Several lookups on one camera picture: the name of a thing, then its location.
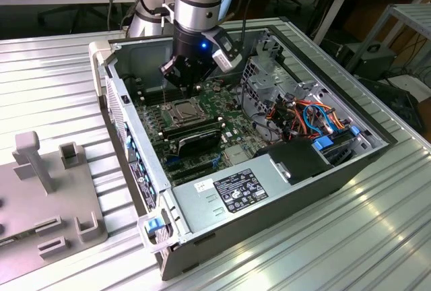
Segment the wire bundle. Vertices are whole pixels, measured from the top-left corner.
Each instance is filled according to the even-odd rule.
[[[338,120],[337,115],[335,114],[334,110],[329,115],[327,114],[328,110],[332,110],[332,108],[330,106],[327,106],[325,104],[321,104],[318,102],[312,102],[309,100],[299,100],[296,103],[305,106],[305,108],[302,112],[302,116],[304,117],[304,122],[310,129],[316,131],[320,136],[323,135],[322,131],[320,129],[318,129],[317,127],[311,125],[309,120],[308,120],[307,110],[309,108],[317,109],[324,116],[326,122],[328,123],[328,126],[330,126],[330,128],[334,132],[337,132],[341,129],[344,129],[344,125],[341,124],[341,122]]]

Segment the power supply label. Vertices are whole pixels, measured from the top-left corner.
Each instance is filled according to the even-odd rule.
[[[250,168],[216,181],[214,186],[228,211],[233,214],[268,198],[268,194]]]

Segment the electronic equipment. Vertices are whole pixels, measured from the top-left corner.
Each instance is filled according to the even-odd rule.
[[[350,43],[342,46],[336,54],[337,62],[346,67],[350,59],[360,48],[361,43]],[[382,79],[382,74],[389,70],[393,61],[397,58],[394,51],[380,42],[373,41],[362,55],[358,64],[353,68],[352,74],[359,75],[370,80]]]
[[[238,66],[186,98],[158,73],[172,41],[90,45],[102,115],[163,280],[337,191],[396,143],[276,28],[247,28]]]

